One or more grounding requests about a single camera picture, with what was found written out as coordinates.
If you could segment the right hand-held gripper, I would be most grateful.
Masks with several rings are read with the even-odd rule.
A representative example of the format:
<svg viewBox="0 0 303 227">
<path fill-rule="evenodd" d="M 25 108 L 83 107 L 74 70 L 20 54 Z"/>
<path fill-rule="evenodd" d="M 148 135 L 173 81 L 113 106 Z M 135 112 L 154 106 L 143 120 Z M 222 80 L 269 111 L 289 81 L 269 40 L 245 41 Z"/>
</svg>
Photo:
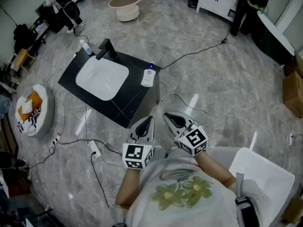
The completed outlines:
<svg viewBox="0 0 303 227">
<path fill-rule="evenodd" d="M 191 156 L 196 156 L 208 148 L 209 138 L 201 125 L 197 125 L 186 114 L 168 112 L 163 115 L 170 131 L 175 135 L 175 142 Z"/>
</svg>

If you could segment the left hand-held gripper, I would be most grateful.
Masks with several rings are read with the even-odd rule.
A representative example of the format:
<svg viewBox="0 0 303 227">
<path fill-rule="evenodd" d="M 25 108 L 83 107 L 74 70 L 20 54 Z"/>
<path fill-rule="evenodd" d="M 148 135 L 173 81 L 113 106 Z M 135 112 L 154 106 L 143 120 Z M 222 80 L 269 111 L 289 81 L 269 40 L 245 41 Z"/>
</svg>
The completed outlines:
<svg viewBox="0 0 303 227">
<path fill-rule="evenodd" d="M 150 163 L 154 156 L 154 123 L 154 117 L 147 116 L 130 128 L 130 138 L 123 144 L 122 156 L 127 168 L 143 170 Z"/>
</svg>

